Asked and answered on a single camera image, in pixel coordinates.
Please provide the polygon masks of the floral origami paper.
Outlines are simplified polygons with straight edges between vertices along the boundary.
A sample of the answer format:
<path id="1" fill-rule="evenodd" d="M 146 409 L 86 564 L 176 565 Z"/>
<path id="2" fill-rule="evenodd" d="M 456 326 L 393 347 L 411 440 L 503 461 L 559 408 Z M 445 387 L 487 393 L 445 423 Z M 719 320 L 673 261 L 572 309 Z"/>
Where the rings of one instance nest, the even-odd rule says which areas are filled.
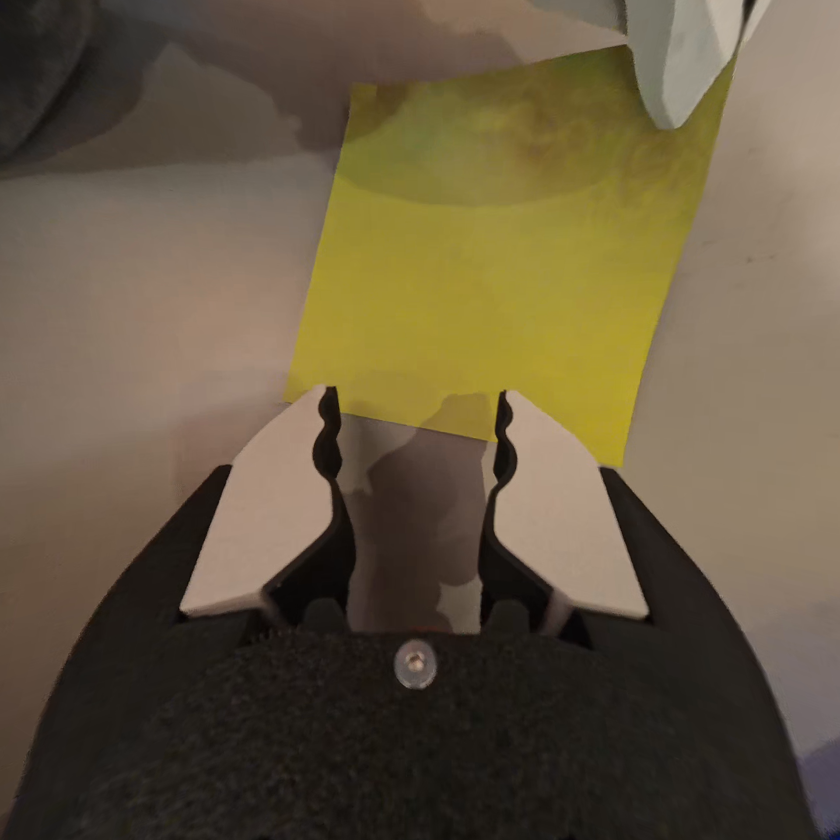
<path id="1" fill-rule="evenodd" d="M 733 70 L 674 130 L 625 46 L 354 85 L 284 400 L 492 440 L 513 390 L 622 466 Z"/>

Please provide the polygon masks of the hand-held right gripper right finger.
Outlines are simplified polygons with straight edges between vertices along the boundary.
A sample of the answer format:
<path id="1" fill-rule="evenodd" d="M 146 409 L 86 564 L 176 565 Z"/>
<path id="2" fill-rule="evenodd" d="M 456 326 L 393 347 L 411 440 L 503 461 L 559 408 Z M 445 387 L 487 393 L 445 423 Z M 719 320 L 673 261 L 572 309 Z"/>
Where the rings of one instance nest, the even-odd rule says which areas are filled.
<path id="1" fill-rule="evenodd" d="M 499 394 L 497 450 L 479 537 L 479 625 L 504 615 L 558 636 L 574 611 L 643 621 L 650 611 L 601 467 L 517 391 Z"/>

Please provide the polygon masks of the person's left forearm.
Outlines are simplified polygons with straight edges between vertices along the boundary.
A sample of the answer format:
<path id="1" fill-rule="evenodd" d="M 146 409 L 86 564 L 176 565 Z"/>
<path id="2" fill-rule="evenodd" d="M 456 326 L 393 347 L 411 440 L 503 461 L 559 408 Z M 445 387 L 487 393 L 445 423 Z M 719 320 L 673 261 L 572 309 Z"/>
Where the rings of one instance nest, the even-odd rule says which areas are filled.
<path id="1" fill-rule="evenodd" d="M 89 45 L 96 1 L 1 2 L 1 160 L 42 123 Z"/>

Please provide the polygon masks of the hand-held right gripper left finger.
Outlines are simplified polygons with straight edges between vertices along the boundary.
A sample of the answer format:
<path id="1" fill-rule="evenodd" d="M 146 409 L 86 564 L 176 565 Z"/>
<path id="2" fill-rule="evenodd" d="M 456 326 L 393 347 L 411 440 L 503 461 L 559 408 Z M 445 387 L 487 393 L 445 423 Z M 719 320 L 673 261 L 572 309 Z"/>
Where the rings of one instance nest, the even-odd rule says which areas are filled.
<path id="1" fill-rule="evenodd" d="M 317 385 L 234 458 L 180 604 L 193 620 L 256 611 L 298 627 L 311 604 L 346 618 L 354 532 L 338 476 L 338 391 Z"/>

